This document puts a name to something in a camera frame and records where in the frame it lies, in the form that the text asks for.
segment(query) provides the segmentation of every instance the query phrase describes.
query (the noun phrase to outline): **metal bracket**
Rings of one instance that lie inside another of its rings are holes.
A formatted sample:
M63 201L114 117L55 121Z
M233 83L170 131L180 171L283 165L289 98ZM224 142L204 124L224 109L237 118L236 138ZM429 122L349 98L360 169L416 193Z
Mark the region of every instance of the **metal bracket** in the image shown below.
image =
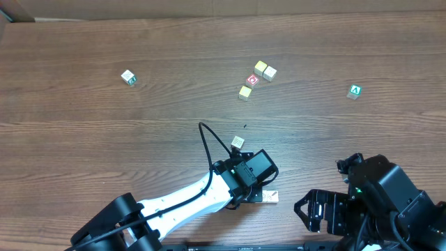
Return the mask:
M263 188L260 185L251 186L251 191L246 197L246 199L242 200L242 203L259 203L262 202L262 194Z
M324 219L328 221L327 233L345 236L348 198L348 195L343 193L313 189L294 204L294 212L309 231L320 232L321 220ZM308 204L308 215L301 210L305 204Z
M337 166L337 170L340 174L348 175L348 169L350 168L350 166L357 165L362 162L364 162L364 157L362 157L362 153L355 153L345 160L336 161L336 166Z

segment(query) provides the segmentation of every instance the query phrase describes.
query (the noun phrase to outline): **red symbol on block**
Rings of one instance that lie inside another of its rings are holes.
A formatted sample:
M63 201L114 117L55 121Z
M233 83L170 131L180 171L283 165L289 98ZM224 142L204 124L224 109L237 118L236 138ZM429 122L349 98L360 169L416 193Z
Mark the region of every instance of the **red symbol on block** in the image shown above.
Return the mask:
M257 83L259 83L259 79L254 74L251 74L246 79L246 83L249 84L250 86L254 87Z

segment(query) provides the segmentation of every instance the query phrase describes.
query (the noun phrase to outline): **toy block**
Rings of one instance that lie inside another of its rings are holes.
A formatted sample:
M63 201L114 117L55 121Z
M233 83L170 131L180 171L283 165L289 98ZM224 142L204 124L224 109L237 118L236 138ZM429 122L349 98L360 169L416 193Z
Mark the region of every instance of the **toy block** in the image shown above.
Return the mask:
M268 66L266 70L263 72L263 78L268 80L269 82L276 76L277 70L271 66Z
M247 79L246 79L246 86L248 86L251 89L254 89L254 87L256 87L256 85L260 82L260 80L258 79L258 77L256 77L256 75L251 74Z
M231 147L236 148L237 150L240 150L243 147L243 143L245 143L245 140L241 137L235 136L232 140Z
M238 98L244 101L248 101L249 95L251 94L251 89L243 86L240 92L238 93Z
M129 70L126 70L121 75L121 77L124 79L125 83L127 83L130 86L132 86L137 81L136 76Z
M262 203L278 203L279 191L262 191Z
M256 66L254 67L254 73L261 77L263 75L263 71L266 69L266 66L266 63L262 61L257 62Z
M350 86L350 90L347 93L347 98L351 98L353 100L356 100L357 98L360 97L361 91L362 91L362 87L361 86L357 86L357 85L352 84Z

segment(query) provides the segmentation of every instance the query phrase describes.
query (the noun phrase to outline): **white block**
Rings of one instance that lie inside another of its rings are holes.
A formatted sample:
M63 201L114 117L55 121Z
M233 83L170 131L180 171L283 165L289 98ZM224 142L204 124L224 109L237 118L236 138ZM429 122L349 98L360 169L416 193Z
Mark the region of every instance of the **white block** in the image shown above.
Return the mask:
M243 143L245 143L244 139L242 139L241 137L235 136L234 139L232 140L231 146L240 150L243 146Z
M279 191L262 191L262 203L277 203L279 202Z
M246 86L248 86L249 88L254 90L254 87L256 87L256 85L259 83L259 79L258 77L256 77L256 75L251 74L247 79L246 79Z
M271 66L268 66L266 70L263 72L263 78L268 80L269 82L276 76L277 70Z
M350 86L350 90L348 90L347 98L351 98L353 100L356 100L357 98L360 97L361 91L362 91L362 87L361 86L357 86L357 85L352 84Z
M121 77L124 79L124 81L125 81L125 83L127 83L128 85L130 85L130 86L132 86L136 81L137 81L137 78L134 76L134 74L131 72L131 71L129 71L129 70L126 70L122 75L121 75Z

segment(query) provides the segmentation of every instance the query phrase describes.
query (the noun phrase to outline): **wooden cube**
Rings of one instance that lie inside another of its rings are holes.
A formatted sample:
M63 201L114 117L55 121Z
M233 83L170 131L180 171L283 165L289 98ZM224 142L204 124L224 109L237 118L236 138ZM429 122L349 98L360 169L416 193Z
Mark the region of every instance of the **wooden cube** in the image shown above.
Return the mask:
M243 147L243 143L245 143L244 139L235 136L232 140L231 147L235 147L237 150L240 150Z
M243 86L240 92L238 93L238 98L244 101L248 101L249 95L251 94L251 89Z
M260 82L260 80L258 79L258 77L256 77L256 75L251 74L247 79L246 79L246 86L248 86L251 89L254 89L254 87Z
M351 98L353 100L357 100L357 98L360 97L361 95L361 91L362 91L362 87L361 86L357 86L352 84L350 86L350 90L347 93L347 98Z
M266 66L266 63L262 61L257 62L256 66L254 67L254 73L261 77L263 75L263 71L266 69Z
M278 203L279 191L262 191L262 203Z
M277 70L271 66L268 66L266 70L263 72L263 78L268 80L269 82L276 76Z
M124 79L124 81L125 81L125 83L127 83L128 85L130 85L130 86L132 86L136 81L137 81L137 78L134 76L134 74L131 72L131 71L129 71L129 70L126 70L122 75L121 75L121 77Z

